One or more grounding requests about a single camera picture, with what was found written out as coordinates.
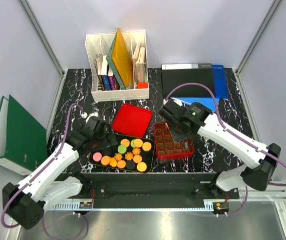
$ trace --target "pink macaron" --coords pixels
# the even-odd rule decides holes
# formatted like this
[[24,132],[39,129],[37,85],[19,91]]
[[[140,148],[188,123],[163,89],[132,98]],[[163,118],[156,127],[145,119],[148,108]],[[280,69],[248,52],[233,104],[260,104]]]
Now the pink macaron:
[[95,162],[99,162],[102,159],[102,154],[100,152],[96,152],[93,154],[93,160]]

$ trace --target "black marble surface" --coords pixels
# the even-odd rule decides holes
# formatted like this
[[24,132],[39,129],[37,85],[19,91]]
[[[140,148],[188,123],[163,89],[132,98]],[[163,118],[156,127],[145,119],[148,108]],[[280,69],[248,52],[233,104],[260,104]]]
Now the black marble surface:
[[[219,110],[222,119],[243,134],[252,138],[252,131],[232,69],[226,68],[225,75],[229,97],[228,99],[220,100],[219,102]],[[110,124],[116,116],[119,108],[124,103],[150,110],[153,112],[153,118],[145,135],[146,138],[154,140],[152,126],[155,122],[163,121],[158,114],[161,106],[163,105],[161,69],[149,68],[148,77],[150,85],[149,99],[95,103],[91,95],[91,70],[69,69],[57,107],[51,136],[48,141],[49,154],[55,149],[58,142],[62,139],[67,111],[72,103],[79,103],[88,114],[99,112],[100,117],[104,118],[104,120]],[[81,123],[85,122],[85,120],[80,117],[80,111],[76,107],[73,109],[71,116],[71,129],[77,128]],[[207,138],[194,137],[193,140],[195,145],[194,156],[163,162],[156,159],[156,155],[154,155],[152,172],[219,172],[236,168],[242,164],[242,162],[229,151]],[[113,168],[92,165],[86,159],[74,162],[66,170],[82,171],[86,173],[124,172]]]

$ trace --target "green macaron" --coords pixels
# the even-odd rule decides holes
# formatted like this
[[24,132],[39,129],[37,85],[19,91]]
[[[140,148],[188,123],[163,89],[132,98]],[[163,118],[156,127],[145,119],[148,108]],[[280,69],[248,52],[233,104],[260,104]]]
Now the green macaron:
[[119,145],[117,150],[120,154],[124,154],[126,152],[127,148],[124,145]]
[[131,140],[131,146],[132,146],[132,148],[135,148],[134,141],[135,141],[135,139]]

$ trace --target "macaron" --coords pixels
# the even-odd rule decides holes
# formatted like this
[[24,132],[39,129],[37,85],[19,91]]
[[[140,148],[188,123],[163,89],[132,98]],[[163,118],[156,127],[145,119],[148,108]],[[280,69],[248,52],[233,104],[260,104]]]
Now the macaron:
[[110,160],[111,160],[111,158],[109,156],[103,156],[101,163],[102,163],[102,165],[107,166],[109,164]]
[[134,145],[135,145],[135,147],[140,148],[143,145],[143,141],[141,139],[137,138],[134,140]]
[[145,152],[148,152],[152,149],[152,144],[150,142],[145,142],[143,143],[142,145],[142,149],[145,151]]
[[125,147],[129,147],[129,140],[128,139],[123,139],[123,140],[121,140],[121,145],[124,145]]
[[102,154],[106,156],[110,156],[112,154],[112,149],[110,147],[102,150]]
[[117,148],[117,151],[120,154],[124,154],[127,151],[127,148],[124,145],[119,145],[118,148]]
[[134,156],[134,158],[133,158],[133,161],[135,162],[135,163],[140,163],[141,161],[142,161],[142,156],[140,156],[140,155],[135,155]]
[[119,169],[123,169],[126,166],[126,162],[124,160],[120,160],[117,162],[117,167]]
[[144,163],[143,161],[141,161],[139,164],[137,164],[137,170],[140,172],[144,172],[147,169],[147,165],[146,163]]
[[95,162],[99,162],[102,159],[102,154],[100,152],[96,152],[93,154],[93,160]]
[[113,157],[111,157],[109,165],[114,168],[117,166],[117,161]]
[[128,170],[133,170],[135,168],[135,163],[133,161],[127,161],[126,162],[126,168]]
[[135,148],[134,141],[135,141],[135,139],[131,140],[131,147],[132,148]]

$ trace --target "red tray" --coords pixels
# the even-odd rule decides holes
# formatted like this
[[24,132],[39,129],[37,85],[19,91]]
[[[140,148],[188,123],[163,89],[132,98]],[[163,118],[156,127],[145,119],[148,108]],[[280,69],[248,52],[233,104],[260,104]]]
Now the red tray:
[[[153,126],[155,148],[159,160],[189,158],[195,152],[193,139],[174,143],[166,122],[157,122]],[[188,148],[183,147],[183,142],[188,143]]]
[[112,128],[124,135],[143,138],[152,116],[151,111],[126,103],[119,109]]

